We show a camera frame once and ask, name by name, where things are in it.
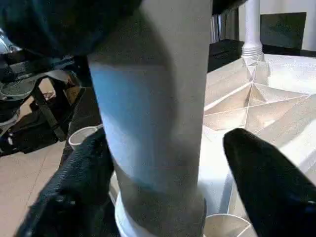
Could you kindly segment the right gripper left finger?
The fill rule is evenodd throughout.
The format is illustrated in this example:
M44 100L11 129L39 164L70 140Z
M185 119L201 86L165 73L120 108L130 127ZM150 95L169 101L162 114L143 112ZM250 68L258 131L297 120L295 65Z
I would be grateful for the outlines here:
M54 173L15 232L17 237L115 237L109 196L114 172L104 129L88 136Z

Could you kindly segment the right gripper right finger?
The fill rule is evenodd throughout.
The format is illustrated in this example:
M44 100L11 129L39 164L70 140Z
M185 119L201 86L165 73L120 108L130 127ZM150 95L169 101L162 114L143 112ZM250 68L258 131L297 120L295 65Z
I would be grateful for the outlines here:
M226 133L223 146L257 236L316 235L316 187L286 156L242 128Z

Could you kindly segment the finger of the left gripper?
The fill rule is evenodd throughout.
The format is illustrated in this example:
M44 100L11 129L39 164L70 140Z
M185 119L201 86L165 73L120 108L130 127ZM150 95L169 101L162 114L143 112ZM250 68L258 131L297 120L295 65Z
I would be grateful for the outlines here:
M0 27L18 47L63 57L91 53L140 0L2 0Z
M240 7L247 0L213 0L212 15L220 15L231 9Z

